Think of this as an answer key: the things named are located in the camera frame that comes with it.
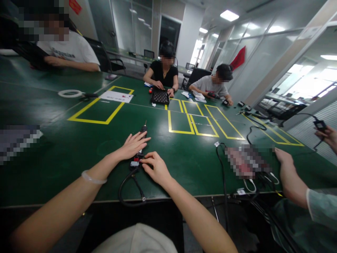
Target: green workbench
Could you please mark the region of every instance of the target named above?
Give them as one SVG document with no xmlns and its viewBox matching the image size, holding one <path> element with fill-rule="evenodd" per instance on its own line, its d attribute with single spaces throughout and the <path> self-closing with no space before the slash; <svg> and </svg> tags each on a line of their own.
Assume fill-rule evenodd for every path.
<svg viewBox="0 0 337 253">
<path fill-rule="evenodd" d="M 0 57 L 0 114 L 3 125 L 40 125 L 40 141 L 1 168 L 0 206 L 38 205 L 47 202 L 105 155 L 121 147 L 127 136 L 147 121 L 148 142 L 144 153 L 157 151 L 171 175 L 194 196 L 223 195 L 222 168 L 214 143 L 229 147 L 247 144 L 253 123 L 236 115 L 239 107 L 225 107 L 219 100 L 195 103 L 176 92 L 169 106 L 150 102 L 149 88 L 128 77 L 105 80 L 107 73 L 65 69 L 41 72 L 29 68 L 21 57 Z M 78 89 L 99 95 L 106 90 L 132 93 L 130 103 L 97 98 L 80 102 L 62 98 L 57 91 Z M 294 155 L 300 177 L 310 188 L 335 187 L 336 167 L 276 126 L 254 129 L 250 140 L 279 178 L 279 163 L 271 152 L 281 148 Z M 99 191 L 96 202 L 118 200 L 118 189 L 129 173 L 130 161 L 116 166 Z M 230 163 L 225 161 L 227 192 L 243 188 Z M 141 171 L 137 175 L 148 199 L 168 195 Z M 132 180 L 123 189 L 126 200 L 140 199 Z"/>
</svg>

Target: white t-shirt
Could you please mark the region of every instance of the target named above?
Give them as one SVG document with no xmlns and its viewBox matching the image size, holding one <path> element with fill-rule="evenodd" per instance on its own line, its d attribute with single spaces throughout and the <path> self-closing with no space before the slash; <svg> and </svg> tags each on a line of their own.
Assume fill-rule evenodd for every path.
<svg viewBox="0 0 337 253">
<path fill-rule="evenodd" d="M 73 31 L 69 31 L 68 41 L 38 41 L 37 46 L 51 56 L 100 65 L 90 44 L 85 38 Z"/>
</svg>

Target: hand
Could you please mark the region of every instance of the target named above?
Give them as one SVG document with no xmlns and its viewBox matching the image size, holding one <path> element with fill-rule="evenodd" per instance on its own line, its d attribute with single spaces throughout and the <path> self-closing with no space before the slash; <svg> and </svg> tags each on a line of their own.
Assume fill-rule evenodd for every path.
<svg viewBox="0 0 337 253">
<path fill-rule="evenodd" d="M 54 56 L 46 56 L 44 60 L 49 65 L 52 65 L 55 67 L 65 67 L 66 66 L 66 60 L 60 59 Z"/>
<path fill-rule="evenodd" d="M 161 90 L 164 89 L 164 86 L 162 85 L 160 81 L 154 81 L 152 84 L 156 86 L 158 89 L 161 89 Z"/>
<path fill-rule="evenodd" d="M 124 145 L 117 149 L 115 152 L 113 152 L 117 159 L 119 161 L 126 160 L 132 158 L 135 154 L 137 154 L 141 149 L 145 148 L 147 145 L 147 141 L 151 139 L 149 138 L 144 138 L 146 135 L 147 131 L 143 133 L 136 133 L 134 136 L 132 134 L 129 135 L 129 137 L 126 139 Z"/>
<path fill-rule="evenodd" d="M 169 97 L 174 97 L 174 90 L 173 89 L 168 89 L 167 93 L 168 93 Z"/>
<path fill-rule="evenodd" d="M 292 159 L 292 156 L 289 153 L 287 153 L 287 152 L 285 152 L 281 149 L 275 148 L 275 154 L 276 154 L 276 157 L 280 161 L 281 164 L 282 163 L 288 163 L 288 164 L 294 163 L 294 161 Z"/>
<path fill-rule="evenodd" d="M 320 139 L 324 138 L 323 141 L 325 141 L 329 146 L 337 145 L 337 131 L 332 127 L 326 127 L 327 130 L 325 130 L 325 133 L 317 131 L 315 135 L 317 135 Z"/>
<path fill-rule="evenodd" d="M 227 101 L 228 101 L 228 105 L 229 106 L 232 106 L 234 104 L 234 102 L 233 102 L 233 100 L 231 98 L 227 99 Z"/>
<path fill-rule="evenodd" d="M 169 182 L 172 179 L 165 162 L 159 156 L 157 152 L 150 152 L 145 156 L 145 159 L 142 159 L 142 166 L 147 174 L 159 185 L 163 187 L 165 183 Z"/>
</svg>

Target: red flag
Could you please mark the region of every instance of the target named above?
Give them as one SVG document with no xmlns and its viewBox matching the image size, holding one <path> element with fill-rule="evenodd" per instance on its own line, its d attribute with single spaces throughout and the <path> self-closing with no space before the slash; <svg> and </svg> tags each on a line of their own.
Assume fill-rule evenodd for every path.
<svg viewBox="0 0 337 253">
<path fill-rule="evenodd" d="M 240 65 L 242 65 L 245 62 L 245 55 L 246 55 L 246 46 L 244 46 L 239 51 L 238 55 L 232 61 L 231 66 L 233 67 L 233 70 L 236 69 L 236 68 L 238 68 Z"/>
</svg>

